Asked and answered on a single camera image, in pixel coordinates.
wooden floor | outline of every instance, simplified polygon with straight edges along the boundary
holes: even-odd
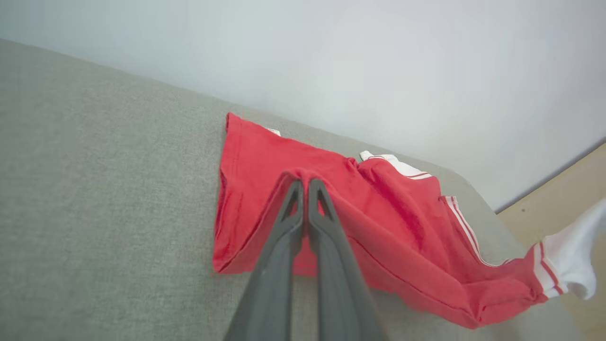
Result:
[[[606,144],[528,194],[498,216],[511,233],[530,247],[544,236],[568,226],[606,197]],[[561,297],[587,340],[606,340],[606,232],[596,239],[591,264],[598,278],[596,295],[582,301]]]

red stripe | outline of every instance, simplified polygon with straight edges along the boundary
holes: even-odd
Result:
[[[409,177],[408,175],[406,175],[406,177],[408,177],[408,178],[411,178],[411,179],[412,179],[412,178],[420,177],[421,175],[426,175],[426,174],[429,174],[429,173],[427,173],[427,172],[423,172],[423,173],[420,173],[420,174],[417,174],[417,175],[412,175],[412,176],[410,176],[410,177]]]
[[[562,289],[559,286],[558,278],[556,277],[556,274],[554,274],[553,271],[551,270],[551,268],[549,266],[547,266],[547,264],[545,263],[545,260],[544,260],[545,250],[543,249],[543,242],[540,242],[539,246],[541,247],[541,266],[543,266],[545,271],[547,271],[547,274],[549,274],[549,277],[551,277],[551,280],[553,281],[553,283],[555,283],[555,288],[556,288],[558,294],[564,295],[564,292],[562,291]]]

white wall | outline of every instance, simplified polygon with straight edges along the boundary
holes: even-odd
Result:
[[[2,0],[0,38],[459,172],[495,209],[606,135],[606,2]]]

red shirt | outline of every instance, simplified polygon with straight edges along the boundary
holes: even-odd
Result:
[[[277,182],[324,181],[360,269],[372,288],[395,292],[408,306],[467,328],[512,318],[548,298],[539,282],[541,244],[525,258],[488,265],[454,197],[438,179],[392,155],[354,158],[280,137],[227,115],[215,224],[215,271],[252,271],[271,224],[268,199]],[[304,240],[297,275],[315,275]]]

gray fabric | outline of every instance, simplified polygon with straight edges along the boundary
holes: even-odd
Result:
[[[368,149],[216,98],[0,40],[0,339],[220,340],[247,275],[212,275],[225,114],[348,157]],[[488,261],[524,250],[460,176],[398,155],[457,195]],[[315,340],[295,278],[293,340]],[[554,299],[470,331],[373,291],[393,340],[578,340]]]

